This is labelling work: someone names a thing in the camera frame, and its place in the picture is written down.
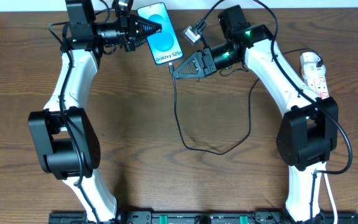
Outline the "blue Samsung Galaxy smartphone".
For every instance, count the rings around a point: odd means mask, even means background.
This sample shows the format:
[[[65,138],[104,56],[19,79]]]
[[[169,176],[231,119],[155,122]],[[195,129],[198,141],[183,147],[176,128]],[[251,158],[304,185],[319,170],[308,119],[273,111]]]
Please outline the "blue Samsung Galaxy smartphone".
[[[182,58],[183,52],[165,4],[158,2],[140,7],[137,13],[140,17],[162,26],[161,32],[147,38],[155,64],[163,65]]]

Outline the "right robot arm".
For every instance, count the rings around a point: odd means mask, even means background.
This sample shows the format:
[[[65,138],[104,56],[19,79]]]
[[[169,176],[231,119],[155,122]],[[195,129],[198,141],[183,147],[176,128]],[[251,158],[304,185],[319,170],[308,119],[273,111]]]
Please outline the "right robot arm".
[[[289,169],[287,221],[321,222],[319,183],[329,173],[326,163],[337,146],[337,103],[312,89],[281,53],[277,33],[263,24],[251,25],[239,5],[223,10],[218,21],[226,43],[205,46],[171,68],[173,80],[205,78],[239,62],[254,72],[282,116],[276,145]]]

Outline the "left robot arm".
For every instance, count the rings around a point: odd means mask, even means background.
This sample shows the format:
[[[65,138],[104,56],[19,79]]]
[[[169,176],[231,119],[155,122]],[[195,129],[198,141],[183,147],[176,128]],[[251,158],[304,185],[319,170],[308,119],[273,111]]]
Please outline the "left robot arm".
[[[69,20],[57,36],[62,69],[44,108],[30,113],[30,133],[42,170],[69,186],[85,208],[79,218],[58,215],[59,222],[127,223],[99,171],[100,144],[85,108],[101,58],[117,48],[133,52],[162,26],[132,14],[132,1],[106,5],[113,21],[97,21],[91,1],[67,1],[66,7]]]

